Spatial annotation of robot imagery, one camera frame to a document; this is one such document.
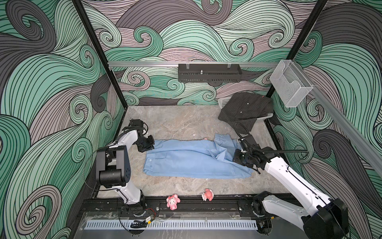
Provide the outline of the clear plastic wall bin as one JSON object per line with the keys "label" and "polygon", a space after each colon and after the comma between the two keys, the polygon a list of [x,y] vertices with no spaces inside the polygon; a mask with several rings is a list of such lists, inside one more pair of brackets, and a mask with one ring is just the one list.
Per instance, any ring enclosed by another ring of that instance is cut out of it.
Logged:
{"label": "clear plastic wall bin", "polygon": [[313,89],[303,68],[292,60],[281,60],[270,81],[286,108],[296,108]]}

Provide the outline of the left black frame post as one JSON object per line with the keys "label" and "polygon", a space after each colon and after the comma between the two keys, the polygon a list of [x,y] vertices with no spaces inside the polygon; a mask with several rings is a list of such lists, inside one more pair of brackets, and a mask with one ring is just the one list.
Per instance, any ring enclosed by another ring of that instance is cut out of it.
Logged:
{"label": "left black frame post", "polygon": [[82,1],[80,0],[72,0],[72,3],[77,11],[77,14],[85,28],[85,31],[87,32],[89,38],[90,38],[90,41],[92,43],[92,45],[94,46],[95,48],[95,52],[97,53],[99,59],[100,59],[100,62],[106,72],[106,75],[108,76],[114,90],[116,91],[116,94],[124,108],[124,110],[126,111],[128,109],[128,105],[127,105],[127,102],[124,98],[124,95],[122,93],[122,90],[121,88],[119,87],[119,84],[118,84],[118,81],[117,81],[117,78],[114,74],[114,72],[112,70],[110,70],[109,68],[109,65],[108,65],[108,60],[106,58],[106,55],[101,47],[101,44],[96,36],[96,33],[95,33],[95,30],[93,29],[93,26],[90,22],[90,19],[86,13],[86,10],[84,8],[84,5],[82,3]]}

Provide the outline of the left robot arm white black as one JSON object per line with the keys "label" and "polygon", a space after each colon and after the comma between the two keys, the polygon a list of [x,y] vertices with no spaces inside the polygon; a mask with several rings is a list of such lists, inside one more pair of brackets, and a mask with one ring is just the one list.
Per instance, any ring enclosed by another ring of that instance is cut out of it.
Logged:
{"label": "left robot arm white black", "polygon": [[118,193],[128,215],[138,216],[146,211],[143,192],[130,180],[132,170],[128,150],[133,145],[141,153],[154,149],[153,136],[146,135],[148,129],[144,121],[131,119],[113,143],[96,151],[96,181],[106,190]]}

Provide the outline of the dark grey striped shirt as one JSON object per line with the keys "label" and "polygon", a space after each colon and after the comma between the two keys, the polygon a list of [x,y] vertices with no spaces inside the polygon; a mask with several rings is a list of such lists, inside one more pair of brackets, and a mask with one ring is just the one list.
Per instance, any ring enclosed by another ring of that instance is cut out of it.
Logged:
{"label": "dark grey striped shirt", "polygon": [[240,92],[232,95],[221,109],[218,119],[228,123],[240,134],[251,131],[258,118],[272,114],[273,100],[255,93]]}

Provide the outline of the pink white plush toy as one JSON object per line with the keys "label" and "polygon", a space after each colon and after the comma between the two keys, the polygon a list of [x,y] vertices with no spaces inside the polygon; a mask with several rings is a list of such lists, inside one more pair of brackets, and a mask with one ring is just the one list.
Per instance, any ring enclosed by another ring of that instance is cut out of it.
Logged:
{"label": "pink white plush toy", "polygon": [[211,189],[205,189],[205,191],[202,193],[202,199],[203,201],[212,201],[214,198],[214,193]]}

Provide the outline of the light blue long sleeve shirt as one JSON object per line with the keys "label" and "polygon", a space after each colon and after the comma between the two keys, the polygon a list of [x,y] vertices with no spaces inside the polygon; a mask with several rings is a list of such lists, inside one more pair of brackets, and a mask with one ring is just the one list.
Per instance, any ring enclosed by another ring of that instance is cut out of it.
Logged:
{"label": "light blue long sleeve shirt", "polygon": [[216,134],[214,140],[158,140],[146,154],[143,172],[150,176],[242,179],[252,170],[233,162],[238,140]]}

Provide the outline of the black frame post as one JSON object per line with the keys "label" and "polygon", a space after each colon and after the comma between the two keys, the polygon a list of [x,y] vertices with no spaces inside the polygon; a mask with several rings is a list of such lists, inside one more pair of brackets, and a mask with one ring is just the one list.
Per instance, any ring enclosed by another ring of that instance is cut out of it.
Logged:
{"label": "black frame post", "polygon": [[117,81],[117,78],[114,74],[114,72],[112,70],[110,70],[109,68],[109,65],[108,65],[108,60],[106,58],[106,55],[101,47],[101,44],[96,36],[96,33],[95,33],[95,30],[93,29],[93,26],[90,22],[90,19],[86,13],[86,10],[84,8],[84,5],[82,3],[82,1],[80,0],[72,0],[72,3],[77,11],[77,14],[85,28],[85,31],[87,32],[89,38],[90,38],[90,41],[92,43],[92,45],[94,46],[95,48],[95,52],[97,53],[99,59],[100,59],[100,62],[106,72],[106,75],[108,76],[114,90],[116,91],[116,94],[124,108],[124,110],[126,111],[128,109],[128,105],[127,105],[127,102],[124,98],[124,95],[122,93],[122,90],[121,88],[119,87],[119,84],[118,84],[118,81]]}
{"label": "black frame post", "polygon": [[303,47],[307,47],[310,40],[314,35],[310,35],[315,23],[318,20],[321,12],[323,11],[327,1],[317,1],[312,12],[305,22],[301,23],[301,32],[297,37],[296,42],[292,46],[291,50],[285,49],[279,50],[279,53],[271,53],[271,61],[279,63],[281,60],[295,60],[303,67],[308,66],[314,59],[318,57],[318,47],[322,46],[319,40],[315,40],[314,47],[308,52],[302,52]]}

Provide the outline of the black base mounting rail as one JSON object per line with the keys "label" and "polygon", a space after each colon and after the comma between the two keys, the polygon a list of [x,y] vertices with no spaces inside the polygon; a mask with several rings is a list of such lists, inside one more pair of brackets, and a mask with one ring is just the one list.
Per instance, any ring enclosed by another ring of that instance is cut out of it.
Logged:
{"label": "black base mounting rail", "polygon": [[88,199],[80,208],[81,212],[119,213],[121,217],[138,218],[141,215],[154,215],[156,218],[167,219],[172,216],[195,216],[197,214],[211,216],[212,214],[228,214],[234,217],[249,217],[251,219],[268,217],[260,205],[256,194],[249,195],[217,195],[210,201],[203,201],[201,196],[181,196],[181,203],[174,211],[166,206],[165,196],[147,196],[143,202],[136,205],[126,205],[121,198]]}

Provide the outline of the pink plush pig toy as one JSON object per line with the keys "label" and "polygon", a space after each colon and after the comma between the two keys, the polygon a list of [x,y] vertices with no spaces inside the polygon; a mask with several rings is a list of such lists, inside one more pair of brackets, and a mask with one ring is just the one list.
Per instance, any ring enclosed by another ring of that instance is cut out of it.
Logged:
{"label": "pink plush pig toy", "polygon": [[169,196],[166,199],[167,202],[167,208],[169,208],[171,211],[174,211],[178,208],[178,204],[181,202],[181,199],[177,194],[174,194],[172,196]]}

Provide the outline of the horizontal aluminium rail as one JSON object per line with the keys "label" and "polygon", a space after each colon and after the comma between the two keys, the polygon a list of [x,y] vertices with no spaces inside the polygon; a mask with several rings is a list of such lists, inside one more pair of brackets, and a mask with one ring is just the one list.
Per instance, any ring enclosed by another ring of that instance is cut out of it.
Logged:
{"label": "horizontal aluminium rail", "polygon": [[275,68],[278,62],[199,62],[199,61],[109,61],[109,67],[177,67],[179,64],[238,64],[243,68]]}

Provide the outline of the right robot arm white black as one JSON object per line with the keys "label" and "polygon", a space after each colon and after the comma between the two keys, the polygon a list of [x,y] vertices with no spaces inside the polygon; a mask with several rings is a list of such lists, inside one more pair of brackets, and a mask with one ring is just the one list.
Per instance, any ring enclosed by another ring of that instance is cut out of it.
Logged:
{"label": "right robot arm white black", "polygon": [[316,189],[297,174],[281,157],[281,150],[260,148],[249,130],[240,122],[234,124],[241,149],[235,151],[233,162],[261,170],[277,179],[298,200],[299,205],[278,198],[264,191],[253,198],[252,208],[256,217],[264,217],[267,233],[271,216],[277,216],[300,228],[310,239],[347,239],[350,236],[347,205],[339,198],[332,199]]}

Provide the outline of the right black frame post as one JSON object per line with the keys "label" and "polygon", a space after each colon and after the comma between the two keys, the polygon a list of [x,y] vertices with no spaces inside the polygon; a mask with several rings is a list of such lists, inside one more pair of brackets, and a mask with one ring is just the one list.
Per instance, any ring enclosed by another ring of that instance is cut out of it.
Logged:
{"label": "right black frame post", "polygon": [[303,67],[308,66],[314,59],[318,57],[318,47],[322,46],[319,40],[315,40],[314,47],[308,52],[302,52],[303,47],[307,47],[310,40],[314,35],[310,35],[315,23],[318,20],[321,12],[323,11],[327,1],[317,1],[312,12],[305,22],[301,23],[301,32],[297,37],[296,42],[292,46],[291,50],[285,49],[279,50],[279,53],[271,53],[271,61],[279,63],[281,60],[295,60]]}

